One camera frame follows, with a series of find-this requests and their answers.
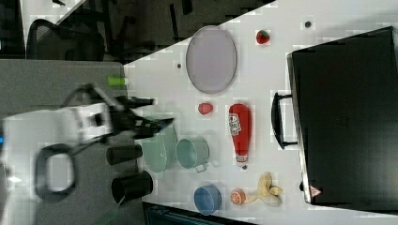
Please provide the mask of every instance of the white table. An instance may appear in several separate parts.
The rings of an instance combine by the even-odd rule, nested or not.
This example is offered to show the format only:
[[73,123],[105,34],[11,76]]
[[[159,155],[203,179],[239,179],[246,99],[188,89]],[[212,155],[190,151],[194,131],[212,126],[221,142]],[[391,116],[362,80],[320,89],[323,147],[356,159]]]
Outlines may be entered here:
[[[310,29],[304,23],[311,21]],[[276,91],[289,92],[286,56],[297,49],[345,38],[388,25],[398,25],[396,0],[278,0],[220,25],[231,35],[237,47],[235,80],[218,95],[206,95],[191,84],[185,69],[189,40],[125,66],[130,79],[129,95],[156,98],[157,111],[172,113],[178,138],[203,135],[210,147],[209,167],[197,174],[176,162],[173,169],[155,178],[156,187],[143,201],[197,212],[193,192],[208,183],[222,193],[222,208],[214,215],[255,224],[397,224],[398,217],[315,207],[305,203],[299,191],[301,182],[299,152],[282,150],[272,135],[270,107]],[[258,30],[270,32],[269,45],[257,45]],[[215,112],[198,113],[197,106],[211,101]],[[248,170],[240,170],[228,129],[229,107],[247,102],[253,110],[253,137]],[[291,102],[285,101],[285,132],[295,140]],[[146,107],[143,111],[154,110]],[[149,171],[140,159],[143,170]],[[271,172],[274,184],[283,189],[283,204],[271,208],[257,201],[242,206],[229,200],[234,188],[254,194],[260,175]]]
[[52,0],[20,0],[23,17],[23,39],[26,46],[29,28],[33,21],[44,19],[54,24],[60,24],[78,8],[85,0],[61,0],[63,7]]

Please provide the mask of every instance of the small red object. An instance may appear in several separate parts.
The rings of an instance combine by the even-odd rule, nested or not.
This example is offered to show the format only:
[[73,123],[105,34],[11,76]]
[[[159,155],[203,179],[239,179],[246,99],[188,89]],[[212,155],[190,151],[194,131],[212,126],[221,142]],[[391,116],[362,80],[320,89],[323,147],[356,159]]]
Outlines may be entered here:
[[205,102],[199,105],[198,111],[200,114],[209,114],[213,111],[213,106],[210,103]]
[[266,31],[261,30],[257,33],[256,39],[257,43],[265,44],[269,41],[269,34]]

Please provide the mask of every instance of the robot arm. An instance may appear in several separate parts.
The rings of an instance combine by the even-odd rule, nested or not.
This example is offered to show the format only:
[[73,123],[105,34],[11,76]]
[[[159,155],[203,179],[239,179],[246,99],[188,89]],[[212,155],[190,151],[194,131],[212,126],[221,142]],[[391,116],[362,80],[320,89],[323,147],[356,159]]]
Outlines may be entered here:
[[[92,104],[67,107],[77,93],[88,94]],[[49,158],[45,157],[44,161],[38,158],[43,156],[45,149],[59,144],[73,149],[80,144],[93,143],[101,137],[116,135],[125,130],[132,131],[135,139],[152,137],[170,125],[173,119],[149,121],[135,115],[130,109],[130,106],[152,103],[153,100],[134,102],[127,97],[109,97],[98,87],[87,84],[69,95],[60,110],[27,112],[4,119],[3,162],[10,167],[12,176],[18,182],[12,184],[15,187],[8,194],[3,224],[35,224],[38,203],[42,201],[37,189],[38,180],[42,181],[42,176],[48,179],[45,170],[38,168],[39,165],[46,165],[45,160]],[[70,151],[66,153],[70,158],[75,154]],[[42,175],[40,179],[37,178],[39,173]],[[42,186],[48,188],[46,182],[41,183]],[[46,195],[52,193],[47,189],[39,192]]]

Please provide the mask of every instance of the black cup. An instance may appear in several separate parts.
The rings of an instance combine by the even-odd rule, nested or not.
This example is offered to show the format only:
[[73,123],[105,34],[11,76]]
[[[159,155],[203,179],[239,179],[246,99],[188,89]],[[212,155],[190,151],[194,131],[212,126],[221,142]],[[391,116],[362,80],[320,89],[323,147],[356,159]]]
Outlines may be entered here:
[[115,201],[119,203],[125,197],[121,204],[144,197],[152,190],[153,181],[148,172],[136,172],[133,175],[115,178],[112,181],[112,195]]
[[106,159],[109,165],[140,158],[143,155],[143,148],[140,144],[110,147],[106,151]]

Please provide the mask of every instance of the ketchup label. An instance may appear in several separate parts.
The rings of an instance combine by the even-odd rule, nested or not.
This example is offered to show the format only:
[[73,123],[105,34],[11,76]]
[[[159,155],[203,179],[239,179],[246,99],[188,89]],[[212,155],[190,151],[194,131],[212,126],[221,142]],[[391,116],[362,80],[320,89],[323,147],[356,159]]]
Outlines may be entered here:
[[232,136],[237,136],[242,130],[239,123],[239,117],[236,113],[229,113],[229,128]]

